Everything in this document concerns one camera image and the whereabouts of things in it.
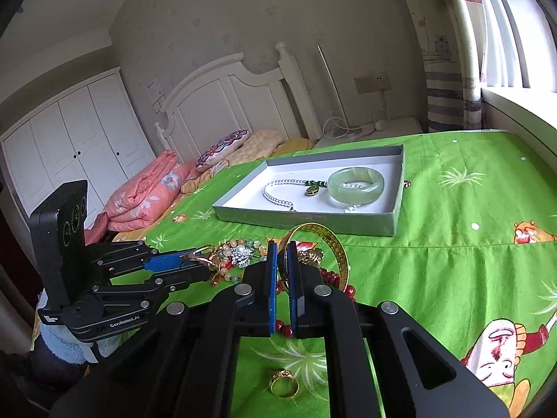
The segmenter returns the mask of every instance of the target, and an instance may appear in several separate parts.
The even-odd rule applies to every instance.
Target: jade bangle
[[[364,182],[366,185],[352,185]],[[327,181],[333,198],[345,204],[367,204],[374,202],[385,189],[385,180],[380,172],[366,167],[350,167],[335,171]]]

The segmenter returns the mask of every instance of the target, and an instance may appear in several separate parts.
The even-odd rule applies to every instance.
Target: ceiling
[[[124,0],[24,0],[0,38],[0,76],[61,42],[108,30]]]

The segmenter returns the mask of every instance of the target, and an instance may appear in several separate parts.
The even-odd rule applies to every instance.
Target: power socket
[[[389,76],[384,73],[371,74],[369,76],[371,82],[371,92],[386,91],[391,88],[389,83]]]

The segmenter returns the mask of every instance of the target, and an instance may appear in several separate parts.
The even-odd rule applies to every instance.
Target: pearl necklace
[[[302,180],[302,179],[279,179],[269,182],[269,184],[263,187],[263,196],[267,198],[271,203],[276,204],[278,206],[288,207],[290,212],[296,212],[294,210],[294,203],[291,201],[286,201],[285,199],[278,199],[271,195],[268,191],[268,188],[271,188],[275,185],[304,185],[307,188],[306,195],[314,196],[319,191],[320,187],[327,188],[327,182],[323,180]],[[342,184],[342,187],[345,188],[364,188],[363,185],[360,184]],[[348,210],[356,210],[358,206],[350,206],[345,212]]]

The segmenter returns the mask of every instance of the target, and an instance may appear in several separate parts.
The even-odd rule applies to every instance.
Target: wall outlet
[[[371,82],[371,92],[386,91],[391,88],[391,84],[389,83],[389,76],[386,74],[386,72],[380,74],[371,74],[369,78]]]
[[[389,85],[389,77],[386,72],[355,77],[354,84],[356,85],[356,92],[358,94],[385,91],[391,88],[391,85]]]

